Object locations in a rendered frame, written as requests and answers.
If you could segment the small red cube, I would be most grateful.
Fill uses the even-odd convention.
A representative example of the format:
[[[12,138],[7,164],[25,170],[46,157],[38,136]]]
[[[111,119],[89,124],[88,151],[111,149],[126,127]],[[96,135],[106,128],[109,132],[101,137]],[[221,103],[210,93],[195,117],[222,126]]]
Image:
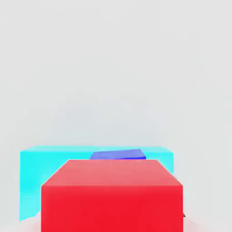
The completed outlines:
[[[41,232],[183,232],[183,186],[157,160],[69,160],[41,187]]]

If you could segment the small blue cube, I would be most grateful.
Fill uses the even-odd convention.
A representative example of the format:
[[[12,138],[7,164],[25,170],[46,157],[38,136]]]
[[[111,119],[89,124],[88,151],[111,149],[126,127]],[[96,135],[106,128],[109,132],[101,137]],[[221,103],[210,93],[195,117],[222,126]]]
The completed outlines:
[[[91,160],[145,160],[146,156],[141,149],[111,150],[94,152]]]

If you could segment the large cyan box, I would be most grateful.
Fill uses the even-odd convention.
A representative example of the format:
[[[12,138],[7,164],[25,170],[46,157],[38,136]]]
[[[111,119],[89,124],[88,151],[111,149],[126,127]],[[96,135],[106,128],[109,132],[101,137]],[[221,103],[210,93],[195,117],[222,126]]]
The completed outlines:
[[[39,145],[20,152],[19,220],[41,209],[41,185],[67,160],[88,160],[94,152],[133,150],[136,146]]]

